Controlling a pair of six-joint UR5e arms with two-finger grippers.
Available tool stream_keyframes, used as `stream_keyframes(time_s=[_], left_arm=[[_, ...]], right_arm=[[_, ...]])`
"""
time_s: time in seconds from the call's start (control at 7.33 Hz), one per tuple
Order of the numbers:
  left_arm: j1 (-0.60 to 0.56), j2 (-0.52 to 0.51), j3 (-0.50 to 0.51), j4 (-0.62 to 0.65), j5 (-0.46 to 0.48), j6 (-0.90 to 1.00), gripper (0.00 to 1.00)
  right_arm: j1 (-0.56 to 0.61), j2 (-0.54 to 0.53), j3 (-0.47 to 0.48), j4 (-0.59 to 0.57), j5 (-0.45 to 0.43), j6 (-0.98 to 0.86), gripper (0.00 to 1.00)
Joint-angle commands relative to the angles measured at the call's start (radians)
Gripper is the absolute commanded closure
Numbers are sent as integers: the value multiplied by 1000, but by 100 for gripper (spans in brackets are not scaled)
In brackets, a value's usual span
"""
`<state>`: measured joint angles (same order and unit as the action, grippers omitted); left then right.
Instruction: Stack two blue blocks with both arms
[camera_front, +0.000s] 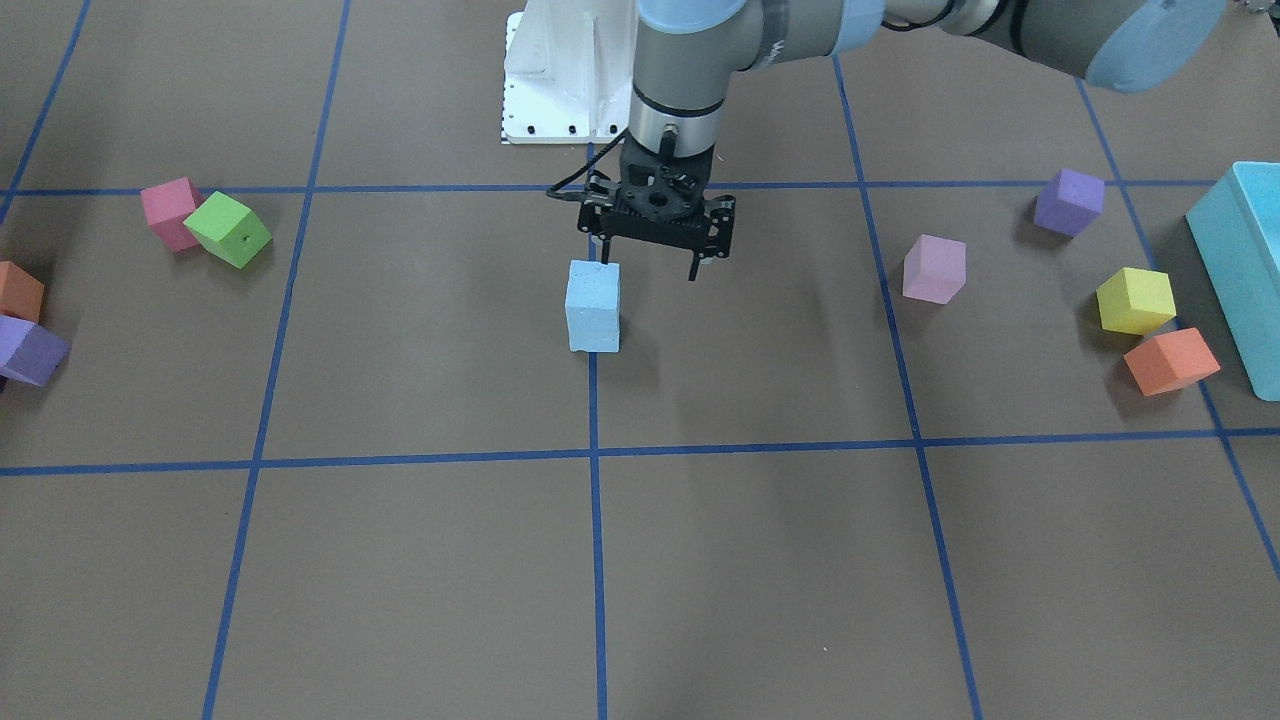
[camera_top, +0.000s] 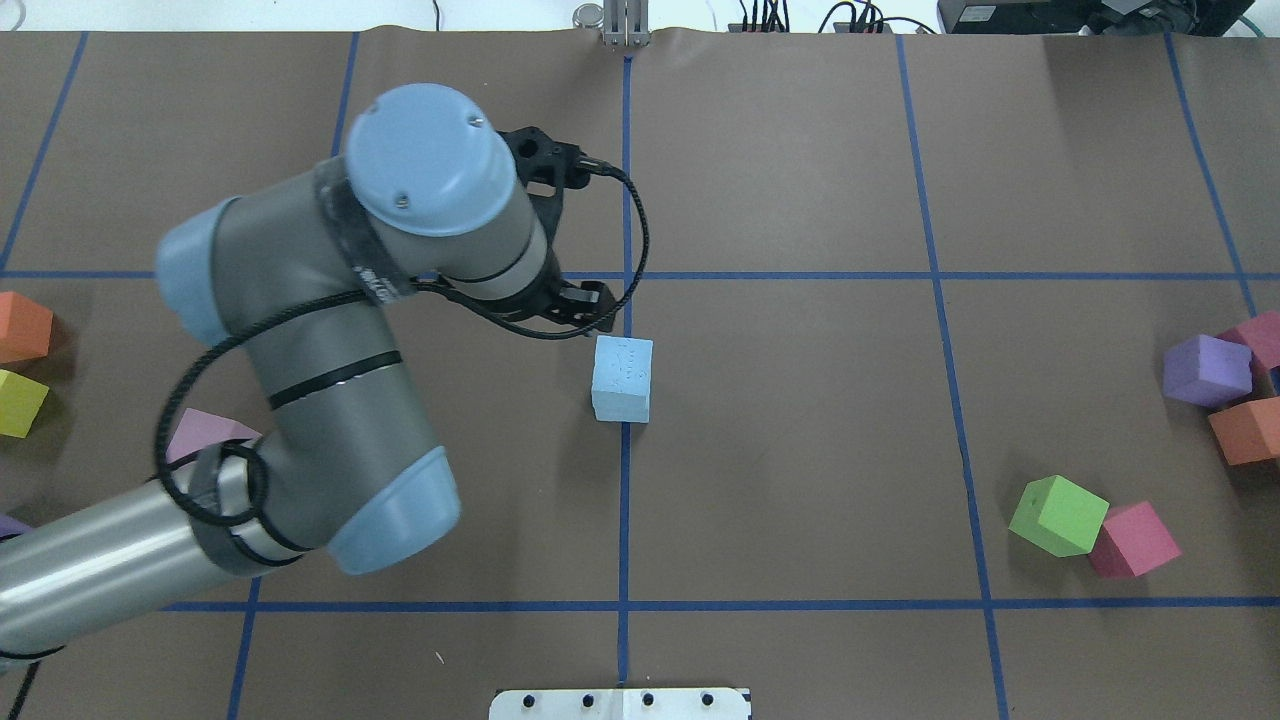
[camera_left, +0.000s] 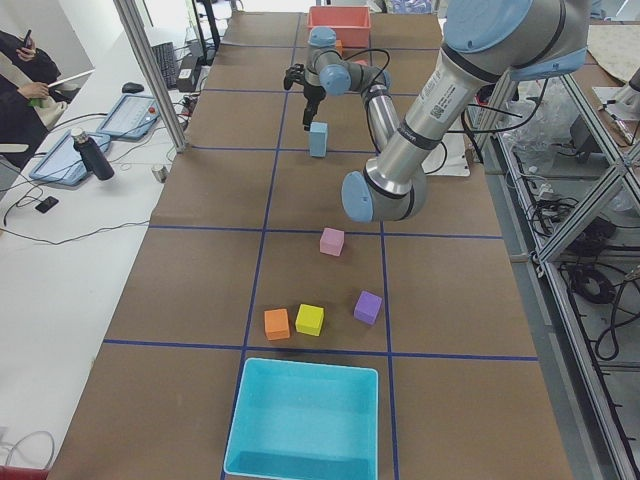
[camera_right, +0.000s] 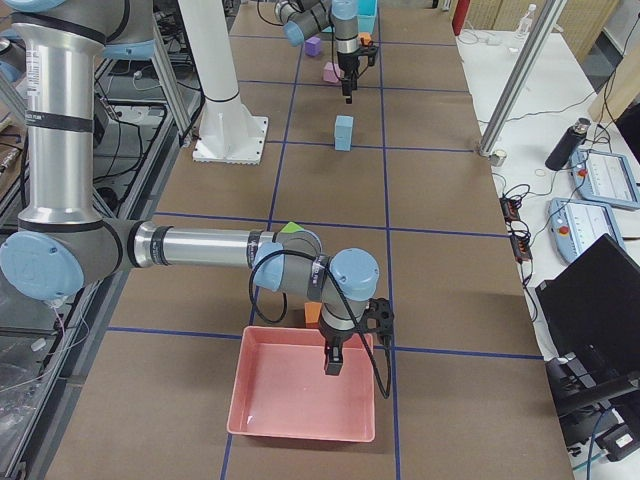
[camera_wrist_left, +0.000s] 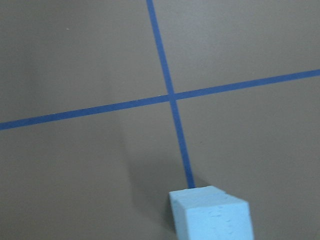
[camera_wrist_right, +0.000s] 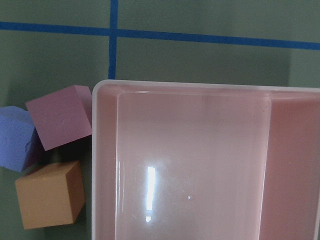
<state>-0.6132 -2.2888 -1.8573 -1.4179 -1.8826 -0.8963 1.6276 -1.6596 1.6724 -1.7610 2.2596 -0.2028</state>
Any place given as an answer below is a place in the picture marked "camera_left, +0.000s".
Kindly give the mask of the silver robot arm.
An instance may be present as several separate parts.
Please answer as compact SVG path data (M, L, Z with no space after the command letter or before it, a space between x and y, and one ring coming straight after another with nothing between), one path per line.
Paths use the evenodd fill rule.
M357 222L399 221L426 199L422 164L478 90L503 75L547 79L586 58L588 1L452 1L436 69L380 154L349 173L341 198Z
M390 77L384 66L363 65L345 59L336 48L336 32L325 26L311 29L307 59L290 72L303 88L306 106L303 128L308 131L320 103L328 96L356 93L360 96L374 150L380 153L400 120L390 94Z

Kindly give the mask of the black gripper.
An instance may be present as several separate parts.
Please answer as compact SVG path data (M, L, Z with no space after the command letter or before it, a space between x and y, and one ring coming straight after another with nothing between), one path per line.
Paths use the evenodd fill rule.
M307 103L303 112L302 124L304 130L309 131L317 115L320 103L326 98L326 91L322 86L308 84L303 87L303 95Z

